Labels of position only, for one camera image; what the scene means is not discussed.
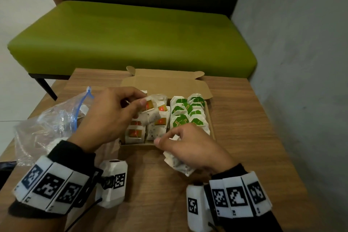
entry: green cushion seat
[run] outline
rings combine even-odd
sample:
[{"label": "green cushion seat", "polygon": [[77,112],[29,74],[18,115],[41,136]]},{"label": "green cushion seat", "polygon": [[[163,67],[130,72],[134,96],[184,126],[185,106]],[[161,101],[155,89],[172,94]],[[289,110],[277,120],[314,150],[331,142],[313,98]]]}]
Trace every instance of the green cushion seat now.
[{"label": "green cushion seat", "polygon": [[59,4],[10,41],[8,49],[31,74],[131,65],[247,78],[256,66],[225,15],[84,1]]}]

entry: cardboard box flap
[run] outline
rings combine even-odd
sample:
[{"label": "cardboard box flap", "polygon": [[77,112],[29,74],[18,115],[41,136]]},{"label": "cardboard box flap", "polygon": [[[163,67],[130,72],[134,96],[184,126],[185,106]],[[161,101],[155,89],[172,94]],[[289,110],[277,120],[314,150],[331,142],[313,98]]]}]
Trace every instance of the cardboard box flap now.
[{"label": "cardboard box flap", "polygon": [[196,80],[204,75],[202,71],[167,71],[151,69],[135,69],[128,66],[127,70],[134,76],[122,80],[121,86],[134,86],[147,90],[148,95],[165,94],[168,98],[191,94],[201,94],[204,99],[212,98],[210,89],[205,81]]}]

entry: white tile floor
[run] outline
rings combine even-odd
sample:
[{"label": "white tile floor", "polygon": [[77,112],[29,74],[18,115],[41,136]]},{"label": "white tile floor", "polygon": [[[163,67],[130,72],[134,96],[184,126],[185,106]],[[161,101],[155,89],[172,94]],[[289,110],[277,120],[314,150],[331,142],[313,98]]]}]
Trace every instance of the white tile floor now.
[{"label": "white tile floor", "polygon": [[52,0],[0,0],[0,154],[14,136],[13,126],[27,119],[45,94],[6,45],[53,7]]}]

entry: black cable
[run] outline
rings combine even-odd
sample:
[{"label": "black cable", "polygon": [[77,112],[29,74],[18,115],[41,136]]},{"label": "black cable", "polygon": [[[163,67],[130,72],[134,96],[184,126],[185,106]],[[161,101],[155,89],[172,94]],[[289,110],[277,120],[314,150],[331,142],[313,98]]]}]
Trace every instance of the black cable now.
[{"label": "black cable", "polygon": [[78,218],[75,219],[74,222],[72,222],[72,224],[65,230],[65,232],[68,232],[76,224],[76,222],[79,221],[81,219],[81,217],[84,216],[85,213],[87,213],[93,206],[95,206],[96,204],[98,204],[101,201],[102,201],[102,199],[99,198],[97,201],[95,201],[93,204],[91,204],[89,208],[87,208]]},{"label": "black cable", "polygon": [[208,222],[208,226],[210,226],[214,231],[219,232],[216,226],[214,226],[212,223]]}]

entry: black bench leg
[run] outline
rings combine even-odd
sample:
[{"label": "black bench leg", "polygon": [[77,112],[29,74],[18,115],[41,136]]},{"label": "black bench leg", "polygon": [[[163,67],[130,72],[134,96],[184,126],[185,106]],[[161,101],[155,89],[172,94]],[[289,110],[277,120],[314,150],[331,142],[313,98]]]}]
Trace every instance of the black bench leg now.
[{"label": "black bench leg", "polygon": [[57,100],[56,94],[53,92],[52,88],[48,85],[45,79],[43,78],[35,78],[35,80],[39,83],[39,85],[42,86],[43,89],[45,89],[46,93],[50,95],[51,98],[53,98],[54,101]]}]

